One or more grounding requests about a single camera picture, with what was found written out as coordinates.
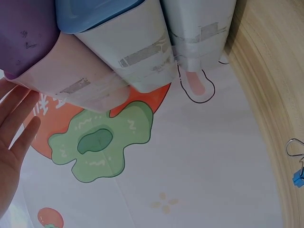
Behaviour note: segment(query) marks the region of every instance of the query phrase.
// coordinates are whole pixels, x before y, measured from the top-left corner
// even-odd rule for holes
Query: green blob shape
[[[48,225],[45,225],[44,228],[58,228],[58,227],[55,227],[55,225],[53,225],[53,224],[48,224]]]
[[[101,177],[115,177],[124,170],[124,149],[132,144],[144,144],[150,140],[153,112],[144,102],[135,101],[126,106],[116,117],[110,112],[99,114],[83,110],[70,121],[66,133],[54,134],[48,144],[55,164],[64,165],[76,161],[72,173],[81,182],[92,182]],[[99,130],[108,130],[112,141],[100,151],[80,153],[77,146],[84,138]],[[96,142],[81,142],[82,152],[97,148]]]
[[[105,149],[113,139],[112,133],[107,129],[98,131],[84,136],[78,143],[77,150],[81,154],[88,151],[98,152]]]

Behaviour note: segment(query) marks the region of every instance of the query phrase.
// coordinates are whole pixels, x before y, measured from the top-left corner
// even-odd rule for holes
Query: blue lid
[[[95,28],[145,0],[56,0],[57,24],[61,31],[75,34]]]

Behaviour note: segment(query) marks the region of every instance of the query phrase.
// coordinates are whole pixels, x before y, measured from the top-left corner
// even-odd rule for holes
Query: white paper
[[[75,161],[56,165],[31,148],[0,227],[41,228],[42,208],[56,210],[65,228],[283,227],[266,146],[237,78],[223,64],[206,76],[215,96],[196,104],[189,97],[208,100],[213,85],[200,72],[206,92],[195,95],[181,71],[189,96],[177,78],[154,114],[150,140],[125,148],[117,177],[82,183],[71,172]],[[23,226],[9,219],[16,204]]]

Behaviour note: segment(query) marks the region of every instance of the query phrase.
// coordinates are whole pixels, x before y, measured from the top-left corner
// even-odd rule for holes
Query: finger
[[[20,104],[28,93],[29,89],[17,86],[0,103],[0,126],[5,118]]]
[[[3,141],[6,147],[10,146],[21,124],[30,114],[38,100],[39,93],[30,91],[18,107],[4,120],[0,126],[0,140]]]
[[[20,165],[22,164],[25,154],[27,153],[30,144],[38,132],[40,124],[41,121],[39,117],[35,116],[10,149],[10,151],[14,153],[17,160],[20,162]]]
[[[0,79],[0,100],[16,85],[14,83],[8,82],[5,78]]]

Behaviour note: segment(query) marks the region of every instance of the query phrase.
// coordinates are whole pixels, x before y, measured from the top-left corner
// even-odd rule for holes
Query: wooden surface
[[[300,159],[285,154],[290,138],[304,141],[304,0],[238,0],[226,53],[267,144],[284,227],[304,228]]]

